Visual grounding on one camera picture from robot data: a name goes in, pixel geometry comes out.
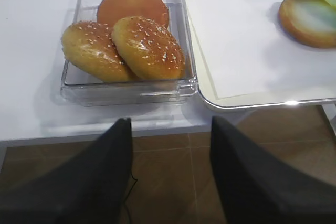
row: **toasted bun half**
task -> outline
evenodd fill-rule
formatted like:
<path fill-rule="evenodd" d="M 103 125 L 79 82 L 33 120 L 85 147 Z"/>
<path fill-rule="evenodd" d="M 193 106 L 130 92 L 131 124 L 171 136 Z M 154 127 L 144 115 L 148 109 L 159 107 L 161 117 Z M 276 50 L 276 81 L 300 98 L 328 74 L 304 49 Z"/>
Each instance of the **toasted bun half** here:
<path fill-rule="evenodd" d="M 163 26 L 142 17 L 119 20 L 112 39 L 120 56 L 143 80 L 179 79 L 184 57 L 173 35 Z"/>
<path fill-rule="evenodd" d="M 107 25 L 96 22 L 70 25 L 61 38 L 65 58 L 101 81 L 132 81 L 136 77 L 119 56 L 111 32 Z"/>
<path fill-rule="evenodd" d="M 113 27 L 121 18 L 142 16 L 164 27 L 169 24 L 169 12 L 162 0 L 103 0 L 98 7 L 97 22 Z"/>
<path fill-rule="evenodd" d="M 317 48 L 336 47 L 336 8 L 325 0 L 284 0 L 279 18 L 297 41 Z"/>

